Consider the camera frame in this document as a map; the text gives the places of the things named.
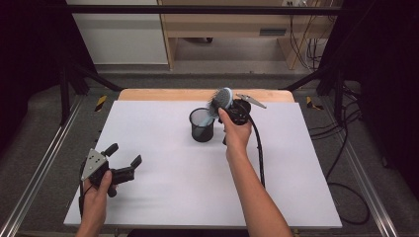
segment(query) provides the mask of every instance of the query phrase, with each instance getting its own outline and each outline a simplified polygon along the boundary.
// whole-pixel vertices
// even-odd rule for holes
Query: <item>wooden table edge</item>
[[[208,101],[216,89],[124,89],[119,101]],[[260,102],[293,103],[293,94],[285,90],[232,89],[233,94],[244,94]]]

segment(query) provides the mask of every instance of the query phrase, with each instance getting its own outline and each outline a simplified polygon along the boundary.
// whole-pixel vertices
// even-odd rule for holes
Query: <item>table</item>
[[[267,191],[290,227],[342,227],[321,172],[299,104],[287,91],[233,90],[264,104],[252,107],[264,147]],[[214,90],[127,89],[114,102],[96,150],[120,146],[111,168],[126,167],[136,155],[135,180],[109,198],[107,225],[120,228],[244,228],[240,202],[225,159],[223,126],[211,141],[191,137],[189,113],[204,107]],[[256,139],[248,154],[259,170]],[[78,193],[64,220],[78,225]]]

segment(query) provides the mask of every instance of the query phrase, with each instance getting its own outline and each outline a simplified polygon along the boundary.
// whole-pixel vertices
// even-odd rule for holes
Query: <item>tripod leg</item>
[[[77,73],[72,67],[67,70],[67,78],[77,95],[87,95],[89,86],[84,80],[83,75]]]
[[[68,95],[68,81],[66,77],[66,68],[63,66],[59,71],[59,85],[61,91],[61,123],[64,125],[70,116],[70,99]]]
[[[315,72],[313,72],[309,75],[306,75],[304,78],[302,78],[302,79],[298,80],[297,82],[289,85],[288,87],[286,87],[284,89],[279,89],[279,90],[287,90],[287,91],[292,92],[292,91],[298,89],[299,87],[307,84],[308,82],[310,82],[314,79],[321,78],[324,75],[324,73],[327,72],[328,69],[329,69],[329,66],[327,66],[327,65],[324,66],[324,67],[321,67],[317,71],[315,71]]]
[[[342,72],[337,72],[337,80],[335,83],[335,108],[334,108],[334,114],[335,119],[338,122],[340,126],[342,126],[343,120],[342,120],[342,100],[343,100],[343,76]]]
[[[102,84],[102,85],[104,85],[104,86],[108,87],[109,89],[111,89],[111,90],[113,90],[113,91],[121,91],[121,90],[123,90],[123,89],[124,89],[124,88],[119,87],[119,86],[115,85],[114,83],[112,83],[112,82],[110,82],[110,81],[106,80],[105,78],[103,78],[103,77],[99,76],[98,74],[93,73],[93,72],[91,72],[91,71],[87,70],[86,68],[84,68],[84,67],[82,67],[82,66],[80,66],[80,65],[78,65],[78,64],[75,64],[75,65],[74,65],[74,69],[75,69],[76,71],[78,71],[79,73],[81,73],[81,74],[83,74],[83,75],[86,75],[86,76],[88,76],[88,77],[92,78],[93,80],[95,80],[95,81],[99,82],[100,84]]]

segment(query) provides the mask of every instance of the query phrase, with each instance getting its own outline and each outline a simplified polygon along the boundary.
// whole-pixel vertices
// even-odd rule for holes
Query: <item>white surface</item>
[[[156,5],[155,0],[67,0],[67,4]],[[167,64],[157,14],[73,14],[95,64]]]
[[[120,149],[109,158],[122,168],[138,155],[135,180],[121,184],[108,198],[106,224],[121,227],[242,227],[240,201],[225,159],[222,124],[206,143],[191,136],[189,114],[205,102],[120,102],[109,114],[96,149],[113,143]],[[341,227],[300,108],[295,103],[252,107],[264,152],[268,193],[290,227]],[[248,145],[259,174],[256,138]],[[78,193],[64,224],[78,225]]]

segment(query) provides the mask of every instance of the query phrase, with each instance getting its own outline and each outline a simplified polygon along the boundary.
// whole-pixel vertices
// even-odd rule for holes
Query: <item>floor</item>
[[[99,66],[101,74],[123,87],[133,88],[283,88],[309,73],[302,66],[288,70],[281,48],[274,39],[214,39],[207,43],[204,39],[181,39],[178,43],[176,63],[172,71],[160,66],[141,65],[135,67]],[[88,80],[91,91],[82,100],[80,111],[73,125],[66,133],[65,140],[58,145],[54,160],[42,184],[35,190],[37,194],[30,200],[26,216],[19,222],[17,236],[58,236],[57,233],[74,233],[74,227],[62,225],[68,202],[77,190],[79,164],[86,151],[95,146],[100,130],[118,93],[111,92],[102,85]],[[322,127],[332,122],[326,110],[330,97],[318,97],[313,81],[293,92],[300,103],[308,128]],[[348,83],[353,90],[359,90],[356,83]],[[107,95],[107,103],[100,112],[94,112],[98,98]],[[307,106],[307,97],[314,107]],[[345,98],[348,105],[350,98]],[[5,223],[19,198],[25,191],[33,174],[57,130],[60,120],[59,88],[52,87],[34,95],[29,102],[29,111],[11,146],[1,154],[0,159],[0,222]],[[331,167],[341,142],[339,133],[313,139],[319,162],[324,173]],[[368,128],[358,118],[349,126],[350,144],[356,150],[363,167],[369,174],[386,212],[391,218],[399,236],[419,236],[419,203],[395,170],[384,168],[379,151]],[[331,181],[344,183],[360,192],[357,179],[349,164],[348,154],[336,165]],[[351,220],[362,220],[367,214],[362,201],[339,187],[330,188],[336,199],[340,214]],[[381,236],[377,228],[377,217],[362,224],[343,222],[342,229],[299,230],[299,236]],[[104,228],[104,234],[114,233],[113,228]]]

